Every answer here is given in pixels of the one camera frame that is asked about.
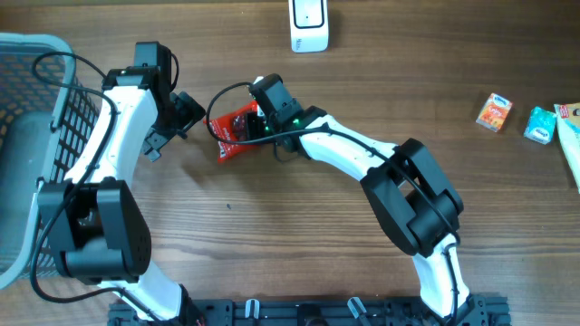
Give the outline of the red snack bag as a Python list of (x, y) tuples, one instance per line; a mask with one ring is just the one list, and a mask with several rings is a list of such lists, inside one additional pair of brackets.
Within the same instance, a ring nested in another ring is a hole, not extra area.
[[(258, 104), (255, 101), (250, 101), (247, 105), (234, 112), (212, 119), (210, 121), (211, 129), (221, 139), (246, 141), (247, 114), (256, 116), (258, 110)], [(218, 163), (224, 163), (238, 154), (257, 148), (257, 145), (233, 145), (221, 141), (217, 144), (219, 148)]]

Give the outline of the orange small box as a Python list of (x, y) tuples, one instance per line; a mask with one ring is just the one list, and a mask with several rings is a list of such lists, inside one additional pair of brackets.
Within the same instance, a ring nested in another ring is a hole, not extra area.
[(512, 107), (512, 101), (496, 93), (491, 93), (481, 108), (476, 122), (487, 129), (499, 132), (506, 122)]

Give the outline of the green tissue pack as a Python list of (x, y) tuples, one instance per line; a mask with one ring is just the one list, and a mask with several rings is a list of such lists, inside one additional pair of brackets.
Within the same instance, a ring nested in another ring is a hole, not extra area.
[(535, 107), (531, 110), (524, 137), (540, 144), (548, 144), (556, 129), (556, 115), (554, 112)]

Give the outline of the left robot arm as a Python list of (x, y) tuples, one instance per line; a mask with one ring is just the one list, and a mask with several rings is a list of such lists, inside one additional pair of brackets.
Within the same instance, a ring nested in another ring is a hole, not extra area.
[[(140, 62), (104, 74), (100, 116), (79, 159), (62, 182), (38, 197), (43, 231), (34, 248), (30, 283), (48, 302), (72, 303), (114, 293), (158, 325), (202, 325), (203, 313), (185, 287), (151, 261), (151, 235), (131, 193), (142, 145), (161, 128), (182, 134), (203, 109), (174, 94), (171, 62)], [(57, 272), (93, 286), (73, 297), (45, 292), (37, 279), (40, 251), (48, 245)]]

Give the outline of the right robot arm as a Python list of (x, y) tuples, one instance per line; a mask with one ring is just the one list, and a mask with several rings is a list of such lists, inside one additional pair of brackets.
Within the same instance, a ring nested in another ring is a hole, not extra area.
[(357, 180), (382, 231), (411, 256), (422, 302), (438, 318), (458, 321), (469, 298), (457, 257), (463, 202), (420, 141), (396, 145), (371, 139), (316, 107), (284, 124), (260, 111), (244, 118), (234, 125), (244, 140), (287, 145)]

